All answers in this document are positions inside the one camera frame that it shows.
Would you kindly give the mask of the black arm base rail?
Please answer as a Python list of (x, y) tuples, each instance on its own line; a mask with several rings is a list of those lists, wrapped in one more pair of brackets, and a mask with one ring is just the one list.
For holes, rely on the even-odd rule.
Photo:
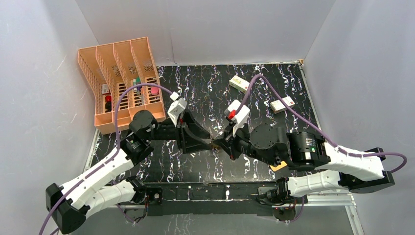
[(111, 207), (120, 206), (127, 220), (137, 223), (144, 216), (171, 214), (257, 214), (281, 219), (299, 213), (306, 206), (355, 206), (351, 193), (341, 189), (312, 192), (301, 198), (291, 197), (280, 183), (165, 183), (147, 184), (137, 180), (122, 181), (104, 187), (87, 197), (76, 209), (71, 221), (81, 225), (90, 216)]

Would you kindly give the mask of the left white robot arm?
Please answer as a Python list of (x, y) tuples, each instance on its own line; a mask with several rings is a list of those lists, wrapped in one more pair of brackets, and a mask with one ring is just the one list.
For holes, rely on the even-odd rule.
[(117, 148), (75, 179), (46, 188), (46, 208), (59, 231), (70, 234), (91, 215), (124, 202), (148, 204), (154, 200), (155, 188), (147, 188), (138, 177), (129, 177), (110, 187), (116, 176), (135, 167), (154, 151), (150, 141), (176, 141), (184, 154), (210, 149), (210, 133), (189, 110), (158, 122), (148, 110), (138, 111), (129, 124), (129, 135)]

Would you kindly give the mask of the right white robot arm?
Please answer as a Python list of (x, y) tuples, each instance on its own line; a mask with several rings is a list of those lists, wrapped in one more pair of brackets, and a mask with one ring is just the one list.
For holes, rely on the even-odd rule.
[(309, 132), (286, 133), (284, 129), (263, 123), (251, 132), (247, 126), (234, 130), (230, 124), (212, 143), (232, 160), (241, 154), (271, 166), (286, 163), (290, 170), (319, 173), (277, 180), (275, 189), (260, 193), (260, 199), (287, 203), (313, 192), (346, 189), (351, 193), (373, 193), (395, 184), (392, 173), (385, 171), (382, 157), (363, 152), (352, 155), (326, 143), (322, 136)]

